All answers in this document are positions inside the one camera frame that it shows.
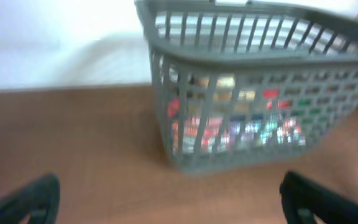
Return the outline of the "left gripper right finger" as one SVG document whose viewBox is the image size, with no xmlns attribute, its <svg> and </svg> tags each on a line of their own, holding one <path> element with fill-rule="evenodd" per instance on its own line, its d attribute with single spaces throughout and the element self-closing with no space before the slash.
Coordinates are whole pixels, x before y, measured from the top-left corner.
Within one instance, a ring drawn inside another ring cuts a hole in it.
<svg viewBox="0 0 358 224">
<path fill-rule="evenodd" d="M 288 224 L 358 223 L 358 204 L 289 170 L 280 184 L 282 210 Z"/>
</svg>

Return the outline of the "green lid jar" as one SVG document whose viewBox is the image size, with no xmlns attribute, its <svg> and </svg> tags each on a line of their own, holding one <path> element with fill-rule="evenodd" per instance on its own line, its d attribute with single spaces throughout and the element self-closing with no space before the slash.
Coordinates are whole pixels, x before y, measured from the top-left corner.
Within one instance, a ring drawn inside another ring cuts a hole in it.
<svg viewBox="0 0 358 224">
<path fill-rule="evenodd" d="M 317 100 L 312 99 L 297 100 L 290 110 L 290 116 L 303 126 L 327 122 L 329 119 L 324 105 L 318 105 Z"/>
</svg>

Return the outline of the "grey plastic basket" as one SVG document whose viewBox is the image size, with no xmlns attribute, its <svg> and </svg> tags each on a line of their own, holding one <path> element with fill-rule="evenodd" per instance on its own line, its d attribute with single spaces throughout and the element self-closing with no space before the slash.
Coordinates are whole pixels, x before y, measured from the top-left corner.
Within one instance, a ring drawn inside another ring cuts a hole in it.
<svg viewBox="0 0 358 224">
<path fill-rule="evenodd" d="M 136 1 L 149 47 L 152 86 L 163 146 L 188 174 L 296 157 L 310 151 L 358 106 L 358 21 L 278 2 Z M 317 100 L 327 122 L 303 126 L 305 146 L 271 144 L 216 152 L 230 120 L 244 126 Z M 194 153 L 182 153 L 184 122 L 200 118 Z M 201 152 L 207 120 L 223 117 L 213 152 Z M 178 152 L 172 123 L 178 121 Z"/>
</svg>

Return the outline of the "tissue multipack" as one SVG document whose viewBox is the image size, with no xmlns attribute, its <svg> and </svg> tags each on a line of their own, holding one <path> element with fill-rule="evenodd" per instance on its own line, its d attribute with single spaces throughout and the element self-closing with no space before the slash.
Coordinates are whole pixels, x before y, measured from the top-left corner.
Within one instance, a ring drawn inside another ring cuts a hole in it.
<svg viewBox="0 0 358 224">
<path fill-rule="evenodd" d="M 245 116 L 238 116 L 230 120 L 221 135 L 220 145 L 216 147 L 216 152 L 220 153 L 233 149 L 243 150 L 250 147 L 266 147 L 271 144 L 306 145 L 305 135 L 294 117 L 285 119 L 281 114 L 274 114 L 269 119 L 262 120 L 261 116 L 256 116 L 242 126 L 245 118 Z M 211 117 L 207 120 L 204 135 L 201 138 L 201 152 L 208 154 L 213 152 L 214 142 L 219 134 L 222 121 L 223 117 L 221 116 Z M 184 122 L 182 153 L 194 153 L 199 124 L 200 118 L 197 116 L 192 116 Z M 176 153 L 179 150 L 177 120 L 172 123 L 171 135 L 173 138 L 172 151 Z"/>
</svg>

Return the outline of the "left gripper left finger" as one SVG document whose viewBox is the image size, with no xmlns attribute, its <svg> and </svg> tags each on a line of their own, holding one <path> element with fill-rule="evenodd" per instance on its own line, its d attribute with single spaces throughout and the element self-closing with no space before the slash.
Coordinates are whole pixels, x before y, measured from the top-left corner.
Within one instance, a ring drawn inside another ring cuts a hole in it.
<svg viewBox="0 0 358 224">
<path fill-rule="evenodd" d="M 45 174 L 0 198 L 0 223 L 54 224 L 60 206 L 60 180 Z"/>
</svg>

